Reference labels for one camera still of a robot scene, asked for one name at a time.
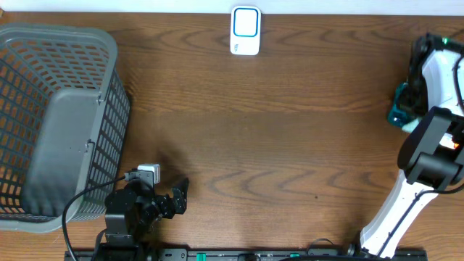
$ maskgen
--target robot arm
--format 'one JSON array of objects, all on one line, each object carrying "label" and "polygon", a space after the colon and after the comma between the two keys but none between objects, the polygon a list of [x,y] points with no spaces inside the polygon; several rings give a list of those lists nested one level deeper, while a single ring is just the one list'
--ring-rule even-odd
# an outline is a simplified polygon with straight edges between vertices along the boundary
[{"label": "robot arm", "polygon": [[[361,231],[364,252],[393,257],[399,240],[419,212],[438,195],[437,191],[461,180],[463,130],[464,118],[434,107],[410,134],[398,155],[400,171],[393,190],[372,222]],[[451,138],[454,146],[443,146],[444,137]]]}]

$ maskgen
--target teal object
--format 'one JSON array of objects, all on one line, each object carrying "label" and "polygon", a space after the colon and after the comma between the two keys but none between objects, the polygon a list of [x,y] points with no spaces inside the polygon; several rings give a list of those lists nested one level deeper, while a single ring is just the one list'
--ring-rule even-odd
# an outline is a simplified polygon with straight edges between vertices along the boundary
[{"label": "teal object", "polygon": [[196,261],[206,261],[206,254],[196,254]]},{"label": "teal object", "polygon": [[391,107],[389,116],[387,118],[390,124],[400,128],[414,120],[413,117],[411,117],[405,111],[400,110],[397,106],[399,95],[405,88],[407,88],[407,83],[401,83],[397,90],[394,92],[393,106]]}]

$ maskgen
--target white backdrop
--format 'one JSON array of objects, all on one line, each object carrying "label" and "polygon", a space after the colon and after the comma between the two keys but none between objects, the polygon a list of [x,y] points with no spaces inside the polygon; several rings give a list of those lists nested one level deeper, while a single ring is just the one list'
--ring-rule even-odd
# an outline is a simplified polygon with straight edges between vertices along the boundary
[{"label": "white backdrop", "polygon": [[464,15],[464,0],[0,0],[5,11],[229,13],[252,5],[264,14]]}]

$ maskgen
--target wood grain surface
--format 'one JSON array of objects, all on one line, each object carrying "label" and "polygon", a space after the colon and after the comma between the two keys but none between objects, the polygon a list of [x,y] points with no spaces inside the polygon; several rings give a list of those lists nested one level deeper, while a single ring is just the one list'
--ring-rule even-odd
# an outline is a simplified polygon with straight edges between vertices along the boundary
[{"label": "wood grain surface", "polygon": [[[386,114],[407,76],[410,42],[461,37],[464,18],[263,15],[260,53],[229,52],[225,14],[6,13],[6,22],[101,28],[119,46],[132,98],[121,163],[162,165],[167,191],[190,178],[185,215],[147,240],[191,248],[348,244],[397,176],[406,134]],[[439,196],[401,240],[430,260],[464,255],[463,195]],[[93,248],[104,219],[69,224]],[[62,260],[61,230],[0,232],[2,260]]]}]

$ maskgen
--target gray plastic basket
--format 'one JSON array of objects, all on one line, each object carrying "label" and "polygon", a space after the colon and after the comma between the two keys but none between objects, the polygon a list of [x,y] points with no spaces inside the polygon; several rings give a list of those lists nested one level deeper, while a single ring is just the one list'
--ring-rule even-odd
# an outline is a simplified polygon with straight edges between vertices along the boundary
[{"label": "gray plastic basket", "polygon": [[[115,178],[130,109],[116,57],[101,30],[0,27],[0,229],[58,229],[74,195]],[[111,190],[76,200],[68,220],[100,216]]]}]

